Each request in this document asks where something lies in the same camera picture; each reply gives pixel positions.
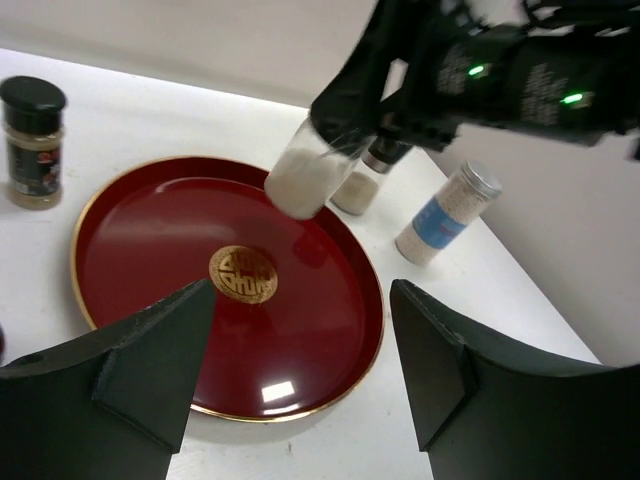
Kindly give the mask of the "clear cap pepper grinder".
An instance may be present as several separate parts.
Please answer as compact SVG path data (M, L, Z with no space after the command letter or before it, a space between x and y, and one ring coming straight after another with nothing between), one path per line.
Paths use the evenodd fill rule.
M330 198L345 213L363 215L394 166L412 149L410 144L377 137L356 167Z

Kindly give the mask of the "black knob salt grinder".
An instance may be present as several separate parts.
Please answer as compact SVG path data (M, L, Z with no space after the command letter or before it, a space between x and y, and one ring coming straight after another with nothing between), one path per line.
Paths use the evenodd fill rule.
M306 118L264 182L267 198L290 218L313 218L354 170L371 140L352 129L327 142Z

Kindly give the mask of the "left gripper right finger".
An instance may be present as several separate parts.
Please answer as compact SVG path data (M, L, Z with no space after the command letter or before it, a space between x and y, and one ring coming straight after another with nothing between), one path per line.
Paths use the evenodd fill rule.
M395 280L390 306L419 448L437 479L635 479L639 369L553 354Z

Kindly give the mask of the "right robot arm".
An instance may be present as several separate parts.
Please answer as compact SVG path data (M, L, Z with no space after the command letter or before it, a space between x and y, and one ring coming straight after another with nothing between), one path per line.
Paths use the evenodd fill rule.
M371 137L441 152L462 124L594 146L639 127L639 5L524 1L491 25L466 1L380 1L313 101L344 152Z

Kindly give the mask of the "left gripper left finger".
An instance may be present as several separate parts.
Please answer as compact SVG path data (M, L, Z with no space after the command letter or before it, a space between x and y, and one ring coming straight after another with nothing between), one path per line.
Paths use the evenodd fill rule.
M4 479L163 479L213 322L207 280L1 369Z

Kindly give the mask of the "blue label silver cap bottle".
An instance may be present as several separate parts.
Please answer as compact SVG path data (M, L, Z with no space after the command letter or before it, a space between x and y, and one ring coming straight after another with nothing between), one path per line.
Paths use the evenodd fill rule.
M427 265L502 191L500 180L488 167L478 161L466 161L396 237L398 251L414 265Z

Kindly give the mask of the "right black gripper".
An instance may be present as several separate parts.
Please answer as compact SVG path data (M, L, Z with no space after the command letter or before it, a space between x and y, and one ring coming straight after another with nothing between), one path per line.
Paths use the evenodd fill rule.
M458 123L437 106L428 75L479 30L468 1L379 1L343 67L312 102L319 137L353 153L376 137L443 151Z

